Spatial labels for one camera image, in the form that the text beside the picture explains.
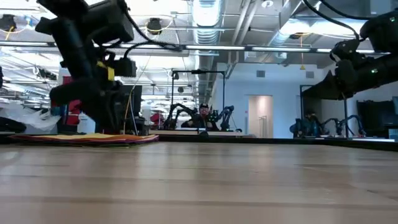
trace door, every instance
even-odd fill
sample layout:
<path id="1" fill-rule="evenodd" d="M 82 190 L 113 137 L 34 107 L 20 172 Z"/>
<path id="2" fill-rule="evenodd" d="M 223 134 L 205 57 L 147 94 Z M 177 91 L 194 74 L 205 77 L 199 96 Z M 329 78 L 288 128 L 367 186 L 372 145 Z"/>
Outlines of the door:
<path id="1" fill-rule="evenodd" d="M 273 138 L 272 96 L 249 96 L 248 134 L 257 138 Z"/>

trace exposed ceiling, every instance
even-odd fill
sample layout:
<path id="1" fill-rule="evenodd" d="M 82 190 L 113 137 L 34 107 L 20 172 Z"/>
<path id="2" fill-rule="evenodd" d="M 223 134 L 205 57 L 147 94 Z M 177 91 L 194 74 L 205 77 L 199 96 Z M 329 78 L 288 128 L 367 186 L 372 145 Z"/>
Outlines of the exposed ceiling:
<path id="1" fill-rule="evenodd" d="M 249 30 L 244 36 L 241 44 L 238 45 L 257 45 L 267 46 L 271 39 L 275 36 L 275 32 L 283 28 L 283 24 L 280 18 L 280 12 L 285 12 L 286 5 L 288 4 L 301 4 L 301 0 L 273 0 L 271 7 L 262 7 L 259 5 L 253 12 L 252 20 L 250 21 L 250 12 L 256 8 L 258 1 L 263 0 L 140 0 L 139 3 L 133 0 L 126 0 L 127 4 L 131 8 L 131 16 L 139 24 L 143 31 L 146 31 L 146 22 L 151 17 L 161 18 L 162 27 L 167 27 L 163 30 L 159 36 L 152 36 L 147 34 L 150 38 L 156 38 L 159 41 L 171 42 L 175 44 L 200 44 L 201 42 L 197 37 L 198 33 L 197 24 L 200 25 L 201 21 L 205 21 L 206 15 L 196 17 L 196 21 L 193 19 L 192 12 L 196 7 L 196 3 L 208 4 L 209 2 L 220 2 L 222 8 L 220 9 L 220 23 L 214 25 L 214 27 L 201 28 L 204 32 L 205 29 L 217 30 L 216 32 L 220 35 L 219 39 L 216 40 L 215 44 L 218 45 L 230 45 L 235 33 L 235 29 L 239 23 L 239 15 L 242 13 L 246 1 L 248 3 L 248 10 L 245 20 L 239 30 L 239 33 L 244 32 L 243 28 L 247 21 L 250 23 Z M 99 2 L 99 0 L 86 0 L 87 3 L 93 4 Z M 342 11 L 353 14 L 353 15 L 364 15 L 366 14 L 365 5 L 374 2 L 374 0 L 329 0 L 330 4 L 341 9 Z M 386 7 L 378 9 L 378 14 L 387 12 L 392 8 L 398 6 L 396 0 L 379 0 L 378 6 L 385 4 Z M 322 5 L 320 10 L 331 17 L 336 17 L 328 9 L 325 9 Z M 38 5 L 34 0 L 0 0 L 0 14 L 13 14 L 16 15 L 15 21 L 17 29 L 13 33 L 7 33 L 4 30 L 0 32 L 0 39 L 7 40 L 10 42 L 15 41 L 27 41 L 27 42 L 53 42 L 53 38 L 49 35 L 40 34 L 34 30 L 35 25 L 39 22 L 41 17 L 54 18 L 50 12 Z M 306 21 L 309 24 L 314 24 L 315 21 L 319 21 L 318 17 L 315 17 L 308 10 L 299 11 L 295 14 L 289 15 L 293 20 Z M 134 42 L 142 42 L 144 39 L 135 32 Z M 351 34 L 336 35 L 336 34 L 308 34 L 302 37 L 302 39 L 292 40 L 287 39 L 277 47 L 314 47 L 314 48 L 326 48 L 330 49 L 342 39 L 350 39 Z M 360 49 L 371 49 L 368 41 L 361 44 Z M 123 49 L 116 50 L 118 55 L 122 55 Z M 58 50 L 53 48 L 40 48 L 40 47 L 2 47 L 0 50 L 0 65 L 3 67 L 3 73 L 6 77 L 5 80 L 12 82 L 42 82 L 42 78 L 37 76 L 37 68 L 45 68 L 50 72 L 58 75 L 59 73 L 59 62 L 62 60 Z M 137 78 L 122 78 L 124 83 L 143 83 L 147 84 L 158 84 L 155 88 L 153 86 L 144 87 L 144 95 L 160 95 L 160 97 L 150 99 L 153 105 L 156 105 L 156 101 L 167 101 L 166 95 L 171 93 L 171 69 L 180 70 L 191 70 L 201 67 L 202 59 L 211 57 L 211 61 L 214 63 L 223 62 L 228 63 L 228 54 L 221 52 L 203 52 L 198 51 L 184 51 L 182 53 L 173 52 L 159 52 L 153 50 L 136 50 L 131 52 L 131 58 L 137 62 L 139 67 L 137 71 Z M 254 54 L 253 60 L 256 62 L 268 62 L 266 60 L 259 60 L 264 53 Z M 327 54 L 287 54 L 286 59 L 279 61 L 284 65 L 288 64 L 311 64 L 317 65 L 322 68 L 329 65 L 330 59 Z M 182 95 L 191 96 L 195 104 L 206 101 L 209 99 L 211 89 L 213 88 L 214 78 L 200 77 L 198 75 L 182 74 L 180 80 L 176 83 L 185 86 L 185 91 Z M 12 95 L 31 95 L 40 96 L 41 93 L 48 93 L 49 88 L 56 84 L 7 84 L 5 90 L 0 92 L 0 95 L 7 95 L 11 98 Z"/>

